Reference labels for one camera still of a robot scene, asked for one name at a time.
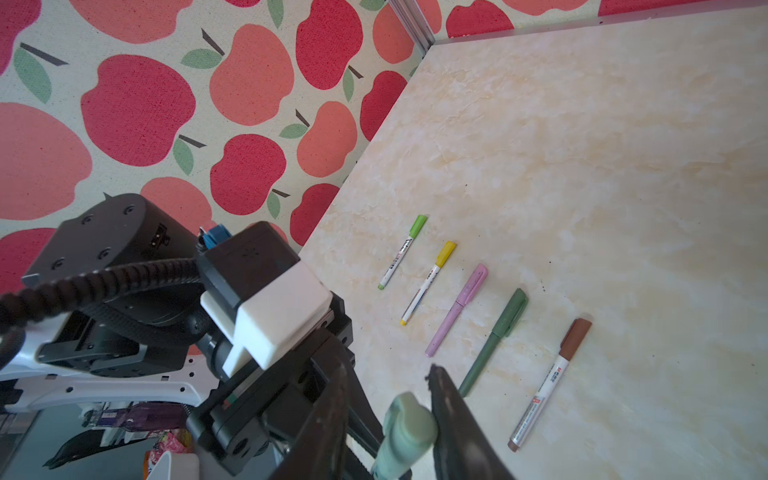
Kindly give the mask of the white pen light green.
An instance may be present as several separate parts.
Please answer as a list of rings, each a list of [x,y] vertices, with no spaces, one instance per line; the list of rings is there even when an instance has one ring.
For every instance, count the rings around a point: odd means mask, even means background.
[[[408,236],[406,237],[404,243],[398,250],[394,259],[392,260],[389,267],[387,268],[385,274],[379,281],[379,284],[378,284],[379,290],[384,290],[386,288],[392,276],[394,275],[395,271],[403,261],[404,257],[407,255],[411,245],[413,244],[414,240],[418,237],[420,231],[424,227],[427,220],[428,220],[428,217],[426,215],[419,215],[416,218],[416,220],[414,221],[413,225],[409,230]]]

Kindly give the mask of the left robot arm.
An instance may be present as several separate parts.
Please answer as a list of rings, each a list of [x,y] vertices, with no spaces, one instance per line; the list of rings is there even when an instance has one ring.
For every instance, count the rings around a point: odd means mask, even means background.
[[[103,399],[189,406],[186,427],[232,475],[270,446],[279,479],[365,479],[382,426],[355,374],[352,322],[269,223],[193,233],[138,194],[63,222],[1,298],[1,361],[56,317],[36,353],[100,379]]]

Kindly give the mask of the dark green pen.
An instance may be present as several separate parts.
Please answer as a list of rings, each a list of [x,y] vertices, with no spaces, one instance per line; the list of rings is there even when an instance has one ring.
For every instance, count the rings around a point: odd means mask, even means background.
[[[504,338],[510,335],[519,322],[528,302],[527,294],[521,288],[516,289],[459,386],[458,391],[462,397],[467,397],[471,392],[496,348]]]

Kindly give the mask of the white pen black print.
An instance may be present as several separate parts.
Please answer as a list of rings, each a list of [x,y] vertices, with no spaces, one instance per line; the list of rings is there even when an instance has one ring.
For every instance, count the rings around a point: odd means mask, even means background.
[[[532,397],[524,414],[510,436],[508,447],[511,451],[517,452],[523,445],[525,439],[536,423],[536,420],[547,404],[547,401],[550,399],[556,386],[563,377],[564,372],[567,370],[570,362],[571,361],[567,361],[560,357],[558,353],[546,377]]]

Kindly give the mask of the yellow-tipped white pen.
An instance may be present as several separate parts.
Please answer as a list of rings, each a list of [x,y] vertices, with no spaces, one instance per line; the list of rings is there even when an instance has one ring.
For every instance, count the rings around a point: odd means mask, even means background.
[[[402,326],[406,326],[410,320],[410,318],[413,316],[415,310],[417,309],[419,303],[435,281],[437,275],[441,271],[441,269],[444,267],[445,263],[448,261],[448,259],[451,257],[452,253],[456,249],[457,244],[448,241],[443,246],[442,250],[437,256],[437,259],[435,261],[435,264],[430,269],[426,279],[422,282],[419,289],[414,294],[413,298],[409,302],[408,306],[406,307],[405,311],[403,312],[400,324]]]

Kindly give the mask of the brown pen cap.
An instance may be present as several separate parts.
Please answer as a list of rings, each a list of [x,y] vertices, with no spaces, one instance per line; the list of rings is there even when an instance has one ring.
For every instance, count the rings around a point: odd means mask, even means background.
[[[583,318],[575,319],[560,344],[559,356],[571,361],[591,327],[591,321]]]

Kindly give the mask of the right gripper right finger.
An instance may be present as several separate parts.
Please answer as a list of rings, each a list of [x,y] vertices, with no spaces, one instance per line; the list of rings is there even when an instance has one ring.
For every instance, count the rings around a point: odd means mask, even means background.
[[[447,370],[432,364],[427,383],[438,429],[433,446],[436,478],[513,480]]]

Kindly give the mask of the pink pen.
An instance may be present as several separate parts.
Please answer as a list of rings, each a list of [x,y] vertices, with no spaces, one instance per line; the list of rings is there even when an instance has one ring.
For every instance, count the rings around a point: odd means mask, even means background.
[[[461,289],[460,293],[454,300],[453,305],[451,306],[446,317],[438,327],[429,345],[427,346],[425,350],[425,355],[427,357],[432,358],[436,354],[437,350],[445,340],[446,336],[450,332],[451,328],[455,324],[456,320],[458,319],[458,317],[460,316],[464,308],[467,306],[468,303],[471,302],[471,300],[475,297],[477,292],[482,287],[483,283],[488,277],[488,274],[489,274],[488,268],[484,264],[479,263],[476,266],[476,268],[468,278],[467,282]]]

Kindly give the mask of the grey-green pen cap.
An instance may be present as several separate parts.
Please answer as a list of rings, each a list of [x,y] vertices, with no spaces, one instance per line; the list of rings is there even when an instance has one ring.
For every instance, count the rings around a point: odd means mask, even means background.
[[[398,395],[383,423],[384,439],[372,466],[374,479],[400,479],[435,443],[438,425],[412,392]]]

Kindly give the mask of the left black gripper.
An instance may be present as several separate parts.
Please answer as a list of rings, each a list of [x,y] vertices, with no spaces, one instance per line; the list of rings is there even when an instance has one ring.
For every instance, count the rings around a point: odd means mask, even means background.
[[[377,454],[384,434],[354,370],[355,358],[348,348],[352,322],[340,297],[333,297],[331,308],[336,319],[328,326],[311,332],[266,370],[249,362],[192,409],[187,428],[196,444],[230,474],[241,473],[270,445],[282,448],[285,458],[340,366],[347,368],[349,380],[346,439],[352,437],[371,456]],[[346,447],[341,479],[370,478]]]

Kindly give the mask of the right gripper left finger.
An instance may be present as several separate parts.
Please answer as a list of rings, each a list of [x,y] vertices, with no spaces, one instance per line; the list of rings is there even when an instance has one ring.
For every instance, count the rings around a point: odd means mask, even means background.
[[[270,479],[341,479],[345,470],[348,422],[348,371],[340,366]]]

